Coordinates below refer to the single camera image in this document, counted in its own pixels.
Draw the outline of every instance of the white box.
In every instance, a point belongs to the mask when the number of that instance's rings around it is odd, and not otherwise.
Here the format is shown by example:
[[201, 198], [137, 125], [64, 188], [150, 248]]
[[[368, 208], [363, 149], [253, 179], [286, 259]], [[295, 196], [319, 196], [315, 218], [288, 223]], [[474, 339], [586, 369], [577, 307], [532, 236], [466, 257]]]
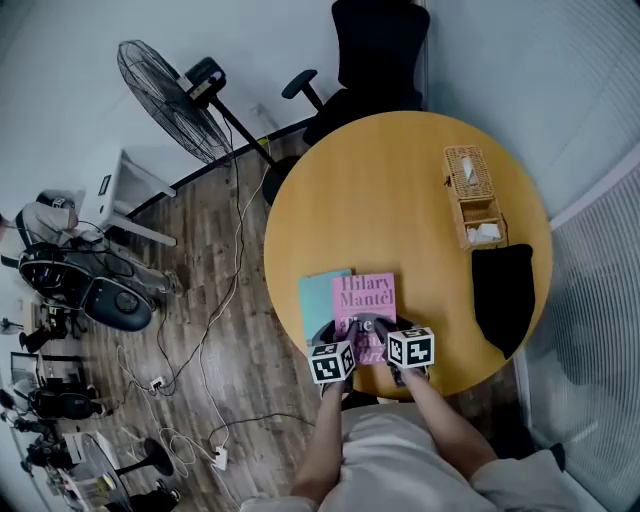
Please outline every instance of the white box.
[[428, 327], [390, 332], [387, 359], [400, 368], [428, 366], [435, 362], [435, 336]]
[[355, 361], [350, 341], [309, 348], [309, 366], [316, 384], [345, 380], [355, 369]]

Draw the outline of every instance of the fan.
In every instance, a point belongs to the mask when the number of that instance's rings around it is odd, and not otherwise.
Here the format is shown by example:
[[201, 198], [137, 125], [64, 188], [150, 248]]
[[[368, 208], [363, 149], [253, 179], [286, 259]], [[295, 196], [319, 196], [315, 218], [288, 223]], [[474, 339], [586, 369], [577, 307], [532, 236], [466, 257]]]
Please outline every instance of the fan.
[[24, 326], [20, 324], [14, 324], [13, 322], [9, 322], [7, 318], [3, 318], [2, 322], [0, 322], [0, 334], [10, 335], [16, 334], [24, 329]]
[[273, 203], [280, 184], [299, 157], [273, 160], [225, 107], [217, 94], [227, 82], [226, 75], [211, 57], [205, 57], [180, 76], [157, 51], [140, 40], [132, 40], [120, 43], [118, 67], [149, 115], [178, 144], [207, 164], [233, 149], [207, 110], [209, 104], [213, 105], [269, 164], [262, 192], [265, 200]]

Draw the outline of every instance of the black pouch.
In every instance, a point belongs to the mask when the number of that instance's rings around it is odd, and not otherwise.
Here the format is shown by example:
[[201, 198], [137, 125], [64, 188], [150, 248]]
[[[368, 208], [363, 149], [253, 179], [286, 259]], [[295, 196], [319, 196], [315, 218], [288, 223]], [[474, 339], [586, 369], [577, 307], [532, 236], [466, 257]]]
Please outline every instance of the black pouch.
[[476, 322], [505, 359], [527, 334], [536, 304], [532, 256], [533, 249], [526, 244], [471, 253]]

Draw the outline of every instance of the gray pants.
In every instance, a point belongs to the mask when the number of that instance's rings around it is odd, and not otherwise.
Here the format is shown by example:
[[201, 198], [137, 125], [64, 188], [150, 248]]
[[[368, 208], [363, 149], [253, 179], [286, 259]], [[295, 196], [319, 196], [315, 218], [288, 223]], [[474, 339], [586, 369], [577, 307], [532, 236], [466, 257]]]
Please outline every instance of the gray pants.
[[135, 254], [121, 245], [102, 241], [93, 246], [82, 246], [80, 250], [91, 251], [92, 254], [70, 253], [69, 261], [91, 271], [95, 277], [112, 277], [129, 286], [142, 286], [149, 292], [171, 291], [171, 281], [165, 274], [148, 268]]

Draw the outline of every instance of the chair seat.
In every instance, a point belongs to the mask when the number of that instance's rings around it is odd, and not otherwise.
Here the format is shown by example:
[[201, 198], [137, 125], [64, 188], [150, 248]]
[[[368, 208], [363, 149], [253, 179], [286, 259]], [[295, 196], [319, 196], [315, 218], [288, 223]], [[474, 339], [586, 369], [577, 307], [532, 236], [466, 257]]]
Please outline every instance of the chair seat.
[[417, 91], [389, 95], [371, 90], [340, 89], [311, 120], [302, 138], [313, 146], [341, 126], [363, 117], [396, 110], [422, 110], [421, 107], [422, 95]]

